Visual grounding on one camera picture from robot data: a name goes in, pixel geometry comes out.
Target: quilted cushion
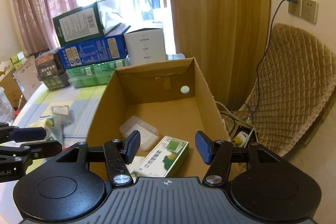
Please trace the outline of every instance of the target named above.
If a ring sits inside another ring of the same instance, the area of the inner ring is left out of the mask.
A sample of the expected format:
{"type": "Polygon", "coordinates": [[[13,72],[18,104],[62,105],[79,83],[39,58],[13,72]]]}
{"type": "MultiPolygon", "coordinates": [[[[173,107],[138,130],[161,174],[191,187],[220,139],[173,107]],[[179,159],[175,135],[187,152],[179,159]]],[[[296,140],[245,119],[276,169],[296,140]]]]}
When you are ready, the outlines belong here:
{"type": "MultiPolygon", "coordinates": [[[[259,142],[283,156],[320,114],[336,85],[336,56],[308,32],[278,23],[260,70],[259,142]]],[[[246,104],[257,105],[257,82],[246,104]]]]}

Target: table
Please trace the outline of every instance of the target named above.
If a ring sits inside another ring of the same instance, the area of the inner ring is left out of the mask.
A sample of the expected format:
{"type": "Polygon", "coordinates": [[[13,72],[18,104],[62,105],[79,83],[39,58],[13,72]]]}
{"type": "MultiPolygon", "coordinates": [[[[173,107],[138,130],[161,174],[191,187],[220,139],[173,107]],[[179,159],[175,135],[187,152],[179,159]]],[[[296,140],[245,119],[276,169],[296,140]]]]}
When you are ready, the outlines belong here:
{"type": "MultiPolygon", "coordinates": [[[[76,142],[85,141],[91,125],[95,110],[106,85],[74,89],[72,86],[61,90],[49,91],[42,84],[16,117],[13,125],[20,128],[28,127],[38,121],[40,116],[51,112],[51,106],[68,105],[73,113],[74,122],[63,128],[64,146],[68,147],[76,142]]],[[[7,146],[20,146],[13,141],[2,144],[7,146]]],[[[40,166],[44,160],[35,160],[27,172],[40,166]]],[[[22,218],[13,201],[13,188],[17,181],[0,183],[0,223],[17,224],[22,218]]]]}

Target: crosshair symbol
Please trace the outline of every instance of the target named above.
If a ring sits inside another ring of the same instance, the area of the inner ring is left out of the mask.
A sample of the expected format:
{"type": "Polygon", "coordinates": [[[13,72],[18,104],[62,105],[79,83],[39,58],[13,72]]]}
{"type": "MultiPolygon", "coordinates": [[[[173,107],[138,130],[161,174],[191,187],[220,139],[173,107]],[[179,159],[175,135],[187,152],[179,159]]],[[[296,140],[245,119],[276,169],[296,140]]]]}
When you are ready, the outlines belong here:
{"type": "Polygon", "coordinates": [[[166,185],[168,186],[168,185],[170,185],[170,184],[172,184],[172,183],[174,183],[174,182],[172,182],[172,181],[170,181],[170,180],[165,180],[163,183],[166,184],[166,185]]]}

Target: blue box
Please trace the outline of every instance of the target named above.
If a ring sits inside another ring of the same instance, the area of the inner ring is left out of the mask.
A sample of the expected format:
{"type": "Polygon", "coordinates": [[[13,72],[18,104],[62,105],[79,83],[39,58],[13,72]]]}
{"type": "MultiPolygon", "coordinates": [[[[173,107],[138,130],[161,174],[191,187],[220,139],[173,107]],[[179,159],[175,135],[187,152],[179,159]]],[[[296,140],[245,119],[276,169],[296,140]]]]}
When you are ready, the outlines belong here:
{"type": "Polygon", "coordinates": [[[103,37],[61,47],[58,54],[64,68],[70,69],[126,58],[124,33],[128,28],[129,26],[122,23],[103,37]]]}

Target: electrical socket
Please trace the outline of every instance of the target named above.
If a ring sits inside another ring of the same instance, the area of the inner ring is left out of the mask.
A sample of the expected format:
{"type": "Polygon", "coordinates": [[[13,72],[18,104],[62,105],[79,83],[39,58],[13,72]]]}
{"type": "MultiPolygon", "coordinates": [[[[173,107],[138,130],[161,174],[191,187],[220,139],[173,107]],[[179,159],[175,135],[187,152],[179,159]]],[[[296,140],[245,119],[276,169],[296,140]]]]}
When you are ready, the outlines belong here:
{"type": "Polygon", "coordinates": [[[297,0],[297,3],[288,2],[288,13],[297,17],[301,16],[302,0],[297,0]]]}
{"type": "Polygon", "coordinates": [[[313,0],[302,0],[301,17],[316,24],[319,4],[313,0]]]}

